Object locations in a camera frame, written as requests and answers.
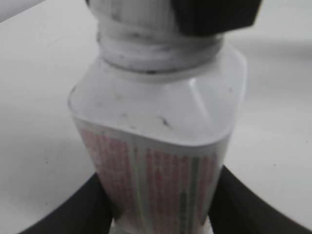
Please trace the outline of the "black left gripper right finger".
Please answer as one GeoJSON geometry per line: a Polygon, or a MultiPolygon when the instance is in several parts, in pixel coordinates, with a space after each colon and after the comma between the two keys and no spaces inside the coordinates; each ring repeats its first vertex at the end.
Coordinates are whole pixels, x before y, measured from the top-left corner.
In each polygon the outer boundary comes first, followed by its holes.
{"type": "Polygon", "coordinates": [[[215,234],[311,233],[254,194],[225,166],[208,217],[215,234]]]}

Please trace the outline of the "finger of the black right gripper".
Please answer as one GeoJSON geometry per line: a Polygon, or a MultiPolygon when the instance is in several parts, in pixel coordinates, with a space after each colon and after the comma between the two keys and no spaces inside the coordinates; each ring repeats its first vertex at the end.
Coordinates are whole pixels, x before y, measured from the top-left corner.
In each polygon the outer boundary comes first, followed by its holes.
{"type": "Polygon", "coordinates": [[[207,37],[254,24],[260,0],[172,0],[181,34],[207,37]]]}

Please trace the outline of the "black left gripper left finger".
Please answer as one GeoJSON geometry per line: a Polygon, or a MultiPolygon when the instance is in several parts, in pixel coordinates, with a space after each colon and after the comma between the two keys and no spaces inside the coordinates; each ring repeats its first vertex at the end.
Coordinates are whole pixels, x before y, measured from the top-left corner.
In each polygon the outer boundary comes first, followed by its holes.
{"type": "Polygon", "coordinates": [[[111,202],[94,174],[74,195],[24,234],[108,234],[111,202]]]}

